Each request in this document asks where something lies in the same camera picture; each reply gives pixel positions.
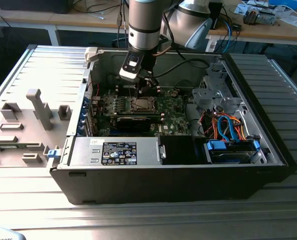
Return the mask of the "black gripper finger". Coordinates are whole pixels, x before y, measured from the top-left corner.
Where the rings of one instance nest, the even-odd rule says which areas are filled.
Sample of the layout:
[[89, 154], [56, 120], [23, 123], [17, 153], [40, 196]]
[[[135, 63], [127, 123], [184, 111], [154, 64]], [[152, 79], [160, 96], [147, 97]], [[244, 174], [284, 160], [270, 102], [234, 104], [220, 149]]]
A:
[[146, 81], [145, 80], [139, 80], [135, 84], [135, 97], [140, 98], [143, 95], [143, 88], [146, 86]]
[[155, 92], [155, 88], [157, 87], [157, 80], [154, 77], [145, 78], [145, 96], [152, 96]]

